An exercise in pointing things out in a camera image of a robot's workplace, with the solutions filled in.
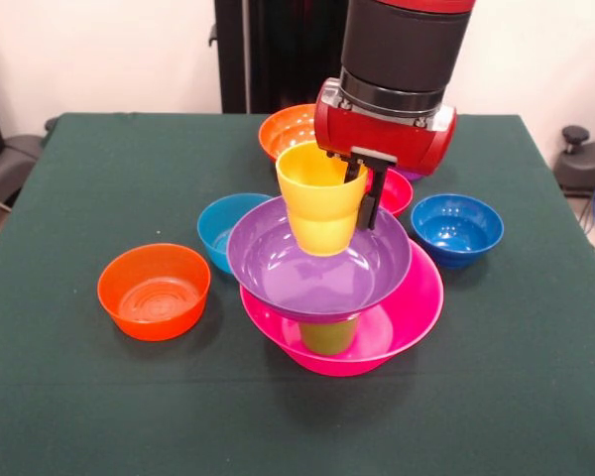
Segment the table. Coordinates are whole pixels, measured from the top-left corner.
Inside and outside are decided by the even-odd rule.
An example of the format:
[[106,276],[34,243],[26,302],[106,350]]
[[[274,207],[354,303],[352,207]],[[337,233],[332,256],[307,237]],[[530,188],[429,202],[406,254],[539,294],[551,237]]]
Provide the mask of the table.
[[0,474],[595,474],[595,256],[516,116],[462,116],[416,186],[489,202],[505,238],[441,271],[436,328],[378,370],[306,372],[215,269],[190,333],[116,329],[95,293],[106,263],[201,250],[207,203],[279,192],[263,119],[60,118],[0,238]]

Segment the purple bowl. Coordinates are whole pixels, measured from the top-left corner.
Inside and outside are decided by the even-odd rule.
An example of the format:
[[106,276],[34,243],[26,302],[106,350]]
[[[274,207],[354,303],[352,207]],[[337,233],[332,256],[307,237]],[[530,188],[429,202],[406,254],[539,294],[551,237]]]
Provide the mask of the purple bowl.
[[406,171],[402,171],[400,169],[393,169],[393,170],[400,176],[404,176],[404,178],[406,178],[408,181],[417,181],[417,180],[421,180],[424,177],[421,174],[414,174],[412,172],[406,172]]
[[301,322],[338,322],[379,303],[404,280],[411,258],[406,230],[383,209],[375,229],[355,231],[346,251],[308,255],[298,247],[281,196],[243,216],[227,243],[229,265],[243,288]]

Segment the light blue bowl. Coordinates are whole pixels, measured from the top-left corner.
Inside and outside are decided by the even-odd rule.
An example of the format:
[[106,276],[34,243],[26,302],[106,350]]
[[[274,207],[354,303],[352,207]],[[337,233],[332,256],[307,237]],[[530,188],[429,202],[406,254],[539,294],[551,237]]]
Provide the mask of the light blue bowl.
[[196,222],[196,231],[211,262],[221,271],[232,274],[227,262],[227,241],[234,225],[271,197],[262,193],[235,193],[210,203]]
[[474,263],[500,242],[505,231],[491,206],[455,193],[421,200],[413,209],[412,225],[434,262],[451,269]]

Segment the white wall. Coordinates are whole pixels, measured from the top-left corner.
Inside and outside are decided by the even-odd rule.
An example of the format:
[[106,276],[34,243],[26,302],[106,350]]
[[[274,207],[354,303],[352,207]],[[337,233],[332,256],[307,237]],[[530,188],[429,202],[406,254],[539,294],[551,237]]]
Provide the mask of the white wall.
[[446,101],[518,113],[550,162],[569,123],[595,138],[595,0],[478,0]]
[[220,112],[213,0],[0,0],[0,125],[64,111]]
[[[64,111],[219,112],[213,17],[213,0],[0,0],[4,131]],[[521,114],[547,159],[567,123],[595,137],[595,0],[478,0],[446,101]]]

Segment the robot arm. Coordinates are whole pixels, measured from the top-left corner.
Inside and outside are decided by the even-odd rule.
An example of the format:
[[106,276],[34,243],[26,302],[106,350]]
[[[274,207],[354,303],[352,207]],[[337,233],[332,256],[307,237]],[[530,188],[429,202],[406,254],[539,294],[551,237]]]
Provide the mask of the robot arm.
[[350,0],[342,70],[318,96],[319,147],[373,170],[358,226],[372,228],[386,170],[429,175],[456,125],[442,104],[475,0]]

